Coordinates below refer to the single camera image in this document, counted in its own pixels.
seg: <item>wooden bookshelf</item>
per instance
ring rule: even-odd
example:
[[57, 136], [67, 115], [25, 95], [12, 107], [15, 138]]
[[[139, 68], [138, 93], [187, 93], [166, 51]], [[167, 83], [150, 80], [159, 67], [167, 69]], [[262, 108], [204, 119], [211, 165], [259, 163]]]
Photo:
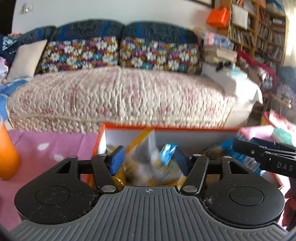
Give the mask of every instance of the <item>wooden bookshelf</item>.
[[[248, 27], [247, 29], [243, 29], [240, 26], [232, 23], [232, 20], [231, 20], [229, 26], [225, 28], [218, 28], [217, 33], [227, 36], [234, 43], [235, 50], [245, 51], [252, 58], [254, 58], [256, 55], [259, 55], [265, 59], [266, 63], [269, 63], [270, 61], [272, 61], [276, 65], [283, 65], [284, 57], [286, 54], [287, 34], [288, 34], [288, 27], [289, 27], [289, 21], [287, 17], [268, 11], [267, 9], [259, 5], [259, 3], [257, 3], [255, 0], [251, 0], [251, 3], [253, 5], [255, 13], [248, 11], [249, 16], [251, 18], [250, 27]], [[231, 9], [231, 10], [232, 10], [232, 4], [236, 4], [236, 0], [220, 0], [221, 6], [227, 6], [228, 9]], [[264, 21], [260, 19], [260, 12], [261, 14], [264, 13], [264, 16], [266, 17], [264, 18]], [[285, 25], [276, 26], [275, 24], [271, 24], [270, 21], [273, 18], [285, 21]], [[268, 30], [268, 34], [265, 38], [262, 35], [260, 35], [262, 34], [262, 31], [259, 33], [260, 31], [259, 28], [261, 25], [264, 27], [264, 29]], [[250, 46], [245, 41], [239, 41], [238, 39], [234, 39], [233, 31], [235, 31], [235, 33], [243, 32], [244, 35], [246, 35], [246, 33], [252, 34], [255, 39], [255, 45]], [[279, 57], [281, 55], [281, 58], [274, 58], [276, 53], [278, 53], [276, 56]]]

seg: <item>orange cup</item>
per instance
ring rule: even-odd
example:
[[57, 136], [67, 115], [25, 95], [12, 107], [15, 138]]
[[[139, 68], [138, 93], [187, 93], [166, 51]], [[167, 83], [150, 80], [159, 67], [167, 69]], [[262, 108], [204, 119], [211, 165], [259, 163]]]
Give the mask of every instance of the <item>orange cup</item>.
[[12, 178], [20, 166], [18, 155], [0, 116], [0, 180]]

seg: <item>bookshelf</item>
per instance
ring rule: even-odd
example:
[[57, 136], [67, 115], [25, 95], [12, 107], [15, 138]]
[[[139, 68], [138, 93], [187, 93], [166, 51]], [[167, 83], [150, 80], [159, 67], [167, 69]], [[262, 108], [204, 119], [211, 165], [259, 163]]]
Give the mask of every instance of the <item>bookshelf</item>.
[[[239, 5], [237, 2], [240, 1], [220, 0], [220, 5], [232, 10], [232, 4]], [[217, 33], [227, 36], [234, 43], [234, 50], [245, 51], [268, 65], [283, 65], [289, 27], [287, 17], [268, 11], [255, 0], [245, 0], [244, 7], [248, 11], [247, 29], [231, 20], [229, 26], [218, 28]]]

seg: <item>person's hand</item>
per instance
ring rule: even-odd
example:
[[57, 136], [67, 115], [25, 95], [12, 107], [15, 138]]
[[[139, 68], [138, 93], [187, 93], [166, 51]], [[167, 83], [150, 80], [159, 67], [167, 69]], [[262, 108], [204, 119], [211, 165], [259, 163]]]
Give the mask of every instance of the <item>person's hand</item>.
[[285, 194], [285, 198], [288, 198], [288, 200], [284, 206], [282, 225], [288, 226], [294, 216], [294, 212], [296, 211], [296, 197], [292, 197], [292, 191], [289, 189]]

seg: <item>orange bag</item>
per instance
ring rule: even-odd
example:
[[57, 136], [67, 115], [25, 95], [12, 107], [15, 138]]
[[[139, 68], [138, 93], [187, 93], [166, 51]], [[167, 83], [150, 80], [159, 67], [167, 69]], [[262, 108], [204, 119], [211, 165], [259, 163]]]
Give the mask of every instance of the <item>orange bag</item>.
[[226, 6], [221, 6], [218, 9], [211, 11], [207, 24], [214, 28], [224, 28], [226, 27], [230, 17], [230, 11]]

